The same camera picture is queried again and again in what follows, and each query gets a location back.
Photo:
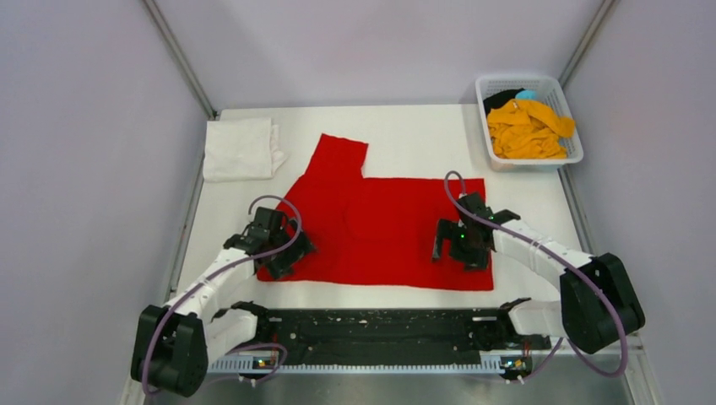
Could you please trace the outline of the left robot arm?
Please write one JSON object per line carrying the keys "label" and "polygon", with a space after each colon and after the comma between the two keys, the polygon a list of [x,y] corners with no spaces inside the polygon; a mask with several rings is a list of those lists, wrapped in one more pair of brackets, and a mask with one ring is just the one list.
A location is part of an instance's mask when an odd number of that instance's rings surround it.
{"label": "left robot arm", "polygon": [[192,396],[209,366],[227,354],[276,350],[273,367],[285,362],[285,346],[267,343],[271,327],[261,320],[263,307],[231,302],[261,266],[306,242],[299,210],[286,199],[281,203],[290,208],[288,213],[251,202],[253,221],[224,242],[208,268],[174,298],[141,312],[130,376],[146,396]]}

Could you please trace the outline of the red t-shirt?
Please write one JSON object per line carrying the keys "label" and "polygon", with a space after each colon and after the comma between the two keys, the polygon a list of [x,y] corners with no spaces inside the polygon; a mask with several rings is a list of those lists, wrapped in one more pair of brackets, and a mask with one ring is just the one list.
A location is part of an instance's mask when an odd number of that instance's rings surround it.
{"label": "red t-shirt", "polygon": [[441,179],[365,177],[368,144],[323,134],[306,171],[278,210],[295,206],[302,234],[316,247],[284,282],[398,285],[454,291],[492,291],[492,271],[467,271],[444,252],[432,261],[439,219],[456,220]]}

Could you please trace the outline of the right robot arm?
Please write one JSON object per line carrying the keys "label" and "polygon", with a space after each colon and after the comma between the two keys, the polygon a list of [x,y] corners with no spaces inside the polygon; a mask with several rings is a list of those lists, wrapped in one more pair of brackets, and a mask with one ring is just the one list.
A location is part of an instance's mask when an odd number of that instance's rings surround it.
{"label": "right robot arm", "polygon": [[507,209],[493,212],[478,193],[454,202],[458,220],[439,219],[432,252],[449,256],[467,270],[483,271],[491,254],[509,257],[552,285],[559,298],[517,299],[505,304],[507,317],[495,325],[497,341],[516,348],[529,335],[566,338],[594,354],[642,329],[646,316],[622,260],[573,250],[533,229]]}

